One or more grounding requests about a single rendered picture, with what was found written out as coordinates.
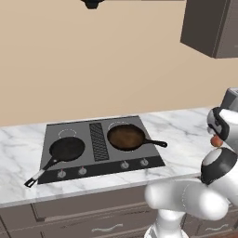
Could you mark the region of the grey hob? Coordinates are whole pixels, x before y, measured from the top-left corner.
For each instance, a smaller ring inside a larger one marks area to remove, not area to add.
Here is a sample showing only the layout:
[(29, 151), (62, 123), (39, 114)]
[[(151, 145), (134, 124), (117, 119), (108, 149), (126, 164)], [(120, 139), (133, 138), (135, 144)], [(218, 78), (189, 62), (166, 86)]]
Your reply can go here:
[[(142, 145), (133, 152), (116, 150), (107, 140), (107, 132), (112, 127), (121, 124), (137, 126), (143, 130), (147, 139), (150, 137), (138, 115), (47, 125), (40, 165), (41, 168), (43, 168), (50, 159), (49, 147), (58, 139), (77, 137), (85, 143), (86, 148), (78, 159), (69, 163), (58, 163), (50, 167), (40, 179), (38, 179), (38, 183), (46, 184), (62, 180), (82, 179), (165, 166), (157, 148), (153, 144)], [(149, 162), (147, 166), (140, 164), (140, 160), (143, 158)], [(123, 161), (129, 163), (128, 169), (121, 167)], [(84, 176), (78, 174), (80, 167), (86, 169)], [(66, 172), (64, 178), (58, 177), (58, 173), (61, 169)]]

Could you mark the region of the dark brown wall cupboard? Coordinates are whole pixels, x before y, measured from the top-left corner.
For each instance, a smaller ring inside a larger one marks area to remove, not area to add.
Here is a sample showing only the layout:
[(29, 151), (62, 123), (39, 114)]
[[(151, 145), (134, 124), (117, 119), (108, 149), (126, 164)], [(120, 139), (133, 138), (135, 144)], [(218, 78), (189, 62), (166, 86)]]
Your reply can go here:
[(238, 58), (238, 0), (187, 0), (180, 42), (210, 58)]

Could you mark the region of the brown cupboard door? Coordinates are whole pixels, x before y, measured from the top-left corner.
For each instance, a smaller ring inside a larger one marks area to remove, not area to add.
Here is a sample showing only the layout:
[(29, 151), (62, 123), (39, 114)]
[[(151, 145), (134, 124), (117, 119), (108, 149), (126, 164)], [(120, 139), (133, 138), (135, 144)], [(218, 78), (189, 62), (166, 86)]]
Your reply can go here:
[(0, 218), (10, 238), (42, 238), (30, 205), (0, 208)]

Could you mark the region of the black extractor hood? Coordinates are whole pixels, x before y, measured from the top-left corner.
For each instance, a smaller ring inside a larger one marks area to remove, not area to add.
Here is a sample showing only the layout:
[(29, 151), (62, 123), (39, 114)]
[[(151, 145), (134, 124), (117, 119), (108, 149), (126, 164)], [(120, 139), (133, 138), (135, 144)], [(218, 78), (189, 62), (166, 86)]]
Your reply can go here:
[(104, 0), (81, 0), (81, 1), (85, 3), (88, 9), (97, 9), (99, 4)]

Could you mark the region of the grey toaster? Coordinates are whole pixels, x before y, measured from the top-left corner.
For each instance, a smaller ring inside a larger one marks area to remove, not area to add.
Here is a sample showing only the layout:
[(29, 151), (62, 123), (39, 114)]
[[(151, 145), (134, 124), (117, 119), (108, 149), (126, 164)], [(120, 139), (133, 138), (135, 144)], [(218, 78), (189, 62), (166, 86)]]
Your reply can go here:
[(223, 109), (238, 112), (238, 87), (229, 87), (220, 104)]

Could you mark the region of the brown drawer front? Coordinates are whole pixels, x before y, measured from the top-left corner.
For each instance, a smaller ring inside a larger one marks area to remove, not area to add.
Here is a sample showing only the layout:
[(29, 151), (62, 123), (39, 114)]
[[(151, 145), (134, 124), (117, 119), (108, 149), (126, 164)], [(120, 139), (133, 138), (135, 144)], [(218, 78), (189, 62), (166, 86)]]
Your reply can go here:
[[(44, 238), (97, 238), (116, 233), (146, 229), (156, 218), (156, 211), (144, 199), (144, 186), (110, 192), (98, 192), (33, 205), (38, 220), (44, 224)], [(94, 228), (124, 227), (111, 232), (91, 232)]]
[[(221, 231), (205, 231), (206, 228), (218, 228), (224, 224), (229, 224), (229, 227), (222, 229)], [(191, 215), (186, 215), (181, 222), (181, 228), (190, 238), (211, 237), (238, 231), (238, 208), (230, 209), (224, 218), (216, 221), (201, 220)]]

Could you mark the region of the brown cast iron pan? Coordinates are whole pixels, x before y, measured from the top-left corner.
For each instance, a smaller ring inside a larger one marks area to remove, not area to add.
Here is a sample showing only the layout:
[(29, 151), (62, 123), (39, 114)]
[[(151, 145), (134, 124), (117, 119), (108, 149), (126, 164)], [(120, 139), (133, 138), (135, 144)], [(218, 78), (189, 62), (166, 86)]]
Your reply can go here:
[(143, 130), (132, 124), (112, 127), (107, 133), (107, 139), (115, 149), (123, 152), (134, 151), (144, 144), (167, 147), (165, 141), (147, 139)]

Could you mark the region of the orange chicken drumstick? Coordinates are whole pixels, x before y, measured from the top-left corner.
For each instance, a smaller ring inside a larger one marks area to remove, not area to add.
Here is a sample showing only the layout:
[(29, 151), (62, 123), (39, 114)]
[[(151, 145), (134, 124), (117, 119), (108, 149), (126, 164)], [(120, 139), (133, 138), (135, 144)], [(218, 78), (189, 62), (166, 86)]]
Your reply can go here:
[(217, 136), (217, 135), (214, 135), (211, 140), (210, 140), (210, 143), (212, 146), (214, 147), (221, 147), (222, 144), (223, 144), (223, 141)]

